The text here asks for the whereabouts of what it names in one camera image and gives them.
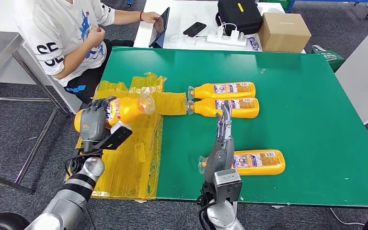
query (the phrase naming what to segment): person's hand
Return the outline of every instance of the person's hand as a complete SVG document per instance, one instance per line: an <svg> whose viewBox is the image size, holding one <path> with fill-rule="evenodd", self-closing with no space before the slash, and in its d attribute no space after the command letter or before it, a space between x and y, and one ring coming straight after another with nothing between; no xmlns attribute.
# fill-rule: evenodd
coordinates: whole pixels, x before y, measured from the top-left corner
<svg viewBox="0 0 368 230"><path fill-rule="evenodd" d="M93 27L85 40L91 48L98 47L105 38L105 30L98 26Z"/></svg>
<svg viewBox="0 0 368 230"><path fill-rule="evenodd" d="M155 12L142 13L142 20L147 23L155 23L156 20L159 18L160 18L160 15Z"/></svg>

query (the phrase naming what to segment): clear bottle cap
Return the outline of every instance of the clear bottle cap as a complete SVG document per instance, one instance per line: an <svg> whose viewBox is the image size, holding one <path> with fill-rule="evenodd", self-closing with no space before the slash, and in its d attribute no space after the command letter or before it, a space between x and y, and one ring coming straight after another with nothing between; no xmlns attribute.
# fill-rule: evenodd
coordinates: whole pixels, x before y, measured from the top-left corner
<svg viewBox="0 0 368 230"><path fill-rule="evenodd" d="M194 113L194 102L191 100L188 100L187 102L187 114L191 115Z"/></svg>
<svg viewBox="0 0 368 230"><path fill-rule="evenodd" d="M138 98L138 106L139 110L144 114L152 114L154 110L156 110L156 102L154 102L153 98L150 94L142 94Z"/></svg>
<svg viewBox="0 0 368 230"><path fill-rule="evenodd" d="M188 86L188 94L187 94L187 97L188 97L189 100L194 99L194 97L195 97L194 87Z"/></svg>
<svg viewBox="0 0 368 230"><path fill-rule="evenodd" d="M198 157L198 171L200 174L204 174L205 167L207 166L207 159L206 157L199 156Z"/></svg>

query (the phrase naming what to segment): floor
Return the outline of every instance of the floor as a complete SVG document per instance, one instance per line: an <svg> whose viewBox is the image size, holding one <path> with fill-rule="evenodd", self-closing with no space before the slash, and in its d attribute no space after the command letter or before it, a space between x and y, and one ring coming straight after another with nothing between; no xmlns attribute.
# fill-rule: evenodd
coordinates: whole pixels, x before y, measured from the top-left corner
<svg viewBox="0 0 368 230"><path fill-rule="evenodd" d="M145 0L135 0L130 10L142 10ZM123 0L103 0L118 9L128 9ZM297 2L292 12L301 13L313 44L334 49L348 57L368 34L368 9L364 4L354 7L345 3ZM134 39L138 23L108 26L106 38ZM36 96L42 92L33 85L0 83L0 96ZM0 102L0 176L14 180L33 147L35 139L48 119L50 103ZM58 114L43 141L23 184L35 189L24 195L0 186L0 212L18 213L28 220L36 218L61 186L64 178L63 161L73 155L78 133L72 127L72 117ZM187 230L201 229L195 203L149 201L139 204L127 200L92 199L89 203L96 229L125 230ZM366 209L335 209L346 222L366 222ZM93 229L87 216L81 217L80 230ZM359 230L360 226L339 223L328 208L240 205L238 218L246 229L253 230Z"/></svg>

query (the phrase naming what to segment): blue table frame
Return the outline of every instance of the blue table frame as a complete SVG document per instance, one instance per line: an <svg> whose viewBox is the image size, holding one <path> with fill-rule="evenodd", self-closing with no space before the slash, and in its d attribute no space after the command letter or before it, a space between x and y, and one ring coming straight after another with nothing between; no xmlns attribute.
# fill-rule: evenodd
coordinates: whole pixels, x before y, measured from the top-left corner
<svg viewBox="0 0 368 230"><path fill-rule="evenodd" d="M290 4L287 7L286 13L291 12L291 8L293 7L294 3L297 0L291 0ZM368 0L304 0L304 1L333 1L333 2L354 2L355 5L360 2L368 2Z"/></svg>

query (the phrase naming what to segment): white cable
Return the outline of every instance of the white cable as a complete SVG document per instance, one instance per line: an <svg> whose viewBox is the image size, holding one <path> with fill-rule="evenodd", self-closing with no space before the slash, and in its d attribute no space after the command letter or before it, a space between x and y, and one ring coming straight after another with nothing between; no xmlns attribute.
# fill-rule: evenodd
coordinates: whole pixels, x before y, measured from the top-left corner
<svg viewBox="0 0 368 230"><path fill-rule="evenodd" d="M172 34L169 36L169 42L170 43L180 43L182 41L195 45L197 41L205 39L207 36L205 35L196 35L194 37L189 37L188 35L184 34Z"/></svg>
<svg viewBox="0 0 368 230"><path fill-rule="evenodd" d="M346 224L346 225L362 225L362 226L364 226L364 225L365 225L365 224L357 223L357 222L345 223L345 222L341 221L341 219L339 219L339 218L338 218L338 216L335 214L334 210L332 210L332 208L331 208L331 207L330 207L329 209L331 210L331 212L332 212L332 214L335 216L335 218L336 218L339 222L341 222L341 223L343 223L343 224Z"/></svg>
<svg viewBox="0 0 368 230"><path fill-rule="evenodd" d="M221 26L225 26L225 29L226 29L226 25L233 25L233 26L235 26L235 30L238 30L238 27L233 23L222 23L221 24Z"/></svg>
<svg viewBox="0 0 368 230"><path fill-rule="evenodd" d="M172 41L173 39L172 38L178 38L178 40L176 40L176 42ZM170 43L179 43L181 42L185 37L188 37L188 35L184 35L184 34L173 34L173 35L170 35L169 36L169 42Z"/></svg>

